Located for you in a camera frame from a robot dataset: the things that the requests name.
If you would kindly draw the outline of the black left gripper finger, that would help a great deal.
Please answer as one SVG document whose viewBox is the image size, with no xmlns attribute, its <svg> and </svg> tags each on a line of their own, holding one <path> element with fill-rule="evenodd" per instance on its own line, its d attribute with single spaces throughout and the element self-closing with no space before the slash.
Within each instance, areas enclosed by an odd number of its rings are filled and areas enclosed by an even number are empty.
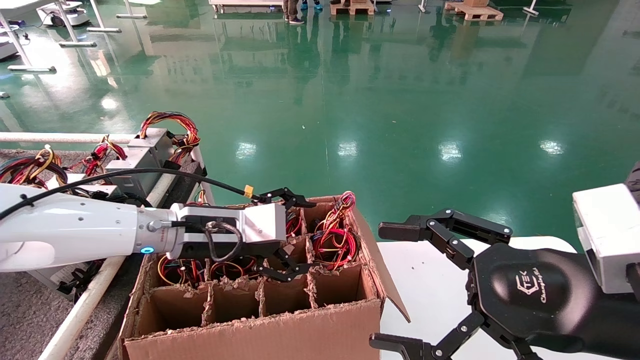
<svg viewBox="0 0 640 360">
<path fill-rule="evenodd" d="M 265 260 L 269 257 L 279 260 L 284 271 L 270 268 L 265 265 Z M 313 268 L 313 263 L 297 263 L 292 255 L 289 255 L 279 243 L 258 243 L 254 247 L 254 257 L 256 264 L 254 271 L 260 276 L 274 281 L 292 281 L 297 276 L 308 274 Z"/>
<path fill-rule="evenodd" d="M 281 198 L 286 210 L 291 208 L 314 208 L 317 203 L 307 200 L 302 194 L 293 193 L 288 187 L 281 187 L 257 196 L 258 204 L 270 204 L 275 198 Z"/>
</svg>

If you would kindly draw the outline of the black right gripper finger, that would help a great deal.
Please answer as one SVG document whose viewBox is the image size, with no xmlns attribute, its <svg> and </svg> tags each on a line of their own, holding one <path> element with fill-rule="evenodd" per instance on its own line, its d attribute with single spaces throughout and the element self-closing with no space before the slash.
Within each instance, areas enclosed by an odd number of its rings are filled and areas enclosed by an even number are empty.
<svg viewBox="0 0 640 360">
<path fill-rule="evenodd" d="M 402 242 L 427 241 L 462 271 L 468 271 L 474 251 L 458 236 L 483 244 L 509 244 L 512 228 L 474 215 L 446 208 L 431 215 L 410 215 L 402 223 L 382 222 L 378 236 Z"/>
<path fill-rule="evenodd" d="M 508 320 L 501 324 L 482 311 L 471 312 L 435 345 L 419 338 L 388 333 L 372 333 L 369 345 L 377 350 L 398 353 L 404 360 L 451 360 L 478 330 L 483 330 L 500 346 L 512 350 L 517 360 L 540 359 L 528 342 L 528 338 L 543 330 L 539 319 Z"/>
</svg>

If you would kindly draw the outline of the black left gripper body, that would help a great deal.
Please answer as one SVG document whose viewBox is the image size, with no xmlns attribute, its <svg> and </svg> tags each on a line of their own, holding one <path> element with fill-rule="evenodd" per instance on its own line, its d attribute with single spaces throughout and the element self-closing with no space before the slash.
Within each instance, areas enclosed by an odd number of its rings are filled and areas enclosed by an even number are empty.
<svg viewBox="0 0 640 360">
<path fill-rule="evenodd" d="M 248 218 L 215 218 L 189 215 L 174 221 L 178 230 L 173 247 L 173 259 L 210 259 L 228 262 L 243 256 L 254 256 L 259 243 L 279 243 L 286 239 L 283 222 L 268 220 L 256 224 Z"/>
</svg>

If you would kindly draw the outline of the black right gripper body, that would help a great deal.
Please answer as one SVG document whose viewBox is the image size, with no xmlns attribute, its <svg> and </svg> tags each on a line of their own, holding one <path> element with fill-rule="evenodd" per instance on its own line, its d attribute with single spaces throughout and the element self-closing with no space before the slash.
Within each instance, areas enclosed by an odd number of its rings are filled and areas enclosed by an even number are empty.
<svg viewBox="0 0 640 360">
<path fill-rule="evenodd" d="M 631 293 L 604 292 L 585 255 L 494 244 L 471 262 L 467 287 L 502 340 L 556 353 L 639 358 L 639 302 Z"/>
</svg>

